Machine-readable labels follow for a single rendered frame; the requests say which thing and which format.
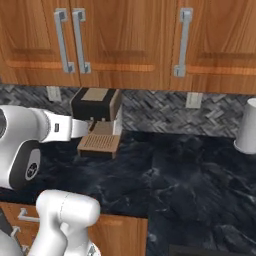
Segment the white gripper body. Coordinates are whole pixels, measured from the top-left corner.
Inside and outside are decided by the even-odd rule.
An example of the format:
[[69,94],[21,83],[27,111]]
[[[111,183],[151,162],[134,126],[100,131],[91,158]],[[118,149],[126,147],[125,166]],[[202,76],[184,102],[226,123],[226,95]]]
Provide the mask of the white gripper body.
[[88,123],[86,121],[73,119],[72,120],[72,138],[80,138],[88,135]]

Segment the black and tan coffee machine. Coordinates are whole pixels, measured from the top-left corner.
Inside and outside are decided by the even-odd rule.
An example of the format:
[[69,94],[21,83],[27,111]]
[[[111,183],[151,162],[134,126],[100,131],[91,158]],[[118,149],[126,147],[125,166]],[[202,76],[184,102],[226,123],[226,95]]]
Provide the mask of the black and tan coffee machine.
[[116,157],[122,134],[119,89],[81,88],[70,101],[72,116],[88,123],[77,151],[80,157]]

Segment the wooden cupboard door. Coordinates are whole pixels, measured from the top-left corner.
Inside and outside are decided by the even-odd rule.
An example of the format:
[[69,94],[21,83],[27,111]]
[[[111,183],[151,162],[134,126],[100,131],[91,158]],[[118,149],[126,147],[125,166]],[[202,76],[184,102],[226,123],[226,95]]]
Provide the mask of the wooden cupboard door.
[[176,0],[70,0],[84,8],[80,23],[85,61],[83,87],[167,90]]
[[[75,72],[63,72],[54,10],[68,13],[66,44]],[[70,0],[0,0],[0,82],[78,86],[78,62]]]
[[[173,75],[181,8],[192,8],[186,74]],[[256,0],[176,0],[170,87],[177,91],[256,94]]]

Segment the wooden drawer front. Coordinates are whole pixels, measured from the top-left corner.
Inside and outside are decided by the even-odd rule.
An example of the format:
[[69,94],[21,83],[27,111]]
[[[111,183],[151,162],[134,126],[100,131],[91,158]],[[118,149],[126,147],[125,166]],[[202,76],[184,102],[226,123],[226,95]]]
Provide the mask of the wooden drawer front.
[[0,201],[0,207],[3,209],[5,216],[12,225],[19,226],[21,229],[27,229],[31,232],[37,233],[39,228],[39,224],[37,222],[28,222],[18,219],[18,215],[20,214],[22,208],[27,210],[28,217],[38,218],[38,214],[34,205]]

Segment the white paper towel roll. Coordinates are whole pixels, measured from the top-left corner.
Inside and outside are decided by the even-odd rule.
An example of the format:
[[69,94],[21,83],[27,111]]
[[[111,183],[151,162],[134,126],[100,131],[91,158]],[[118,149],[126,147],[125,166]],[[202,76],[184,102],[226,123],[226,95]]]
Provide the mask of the white paper towel roll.
[[256,97],[247,100],[234,147],[244,154],[256,154]]

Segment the white wall outlet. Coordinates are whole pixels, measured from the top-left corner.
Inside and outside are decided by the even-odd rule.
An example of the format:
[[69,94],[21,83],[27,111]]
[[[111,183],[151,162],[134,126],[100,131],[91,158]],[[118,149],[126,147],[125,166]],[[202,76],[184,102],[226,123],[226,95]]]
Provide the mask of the white wall outlet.
[[189,92],[186,97],[185,107],[189,109],[199,109],[201,107],[202,98],[202,93]]
[[48,99],[50,101],[52,101],[52,102],[61,102],[62,101],[61,91],[60,91],[59,87],[47,86],[46,90],[47,90]]

